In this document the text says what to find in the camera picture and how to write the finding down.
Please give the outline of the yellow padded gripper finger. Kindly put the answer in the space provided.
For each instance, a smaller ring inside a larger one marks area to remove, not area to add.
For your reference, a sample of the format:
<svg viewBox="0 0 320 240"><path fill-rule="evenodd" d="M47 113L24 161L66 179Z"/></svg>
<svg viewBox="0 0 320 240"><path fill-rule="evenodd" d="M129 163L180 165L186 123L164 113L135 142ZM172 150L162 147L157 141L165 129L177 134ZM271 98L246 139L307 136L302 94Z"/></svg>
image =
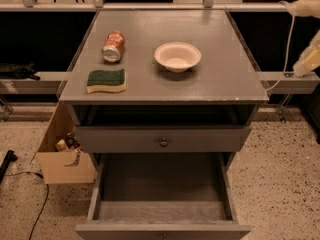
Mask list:
<svg viewBox="0 0 320 240"><path fill-rule="evenodd" d="M320 18L320 0L297 0L289 3L286 9L295 17Z"/></svg>
<svg viewBox="0 0 320 240"><path fill-rule="evenodd" d="M309 46L301 53L293 66L294 74L303 77L320 66L320 30L310 41Z"/></svg>

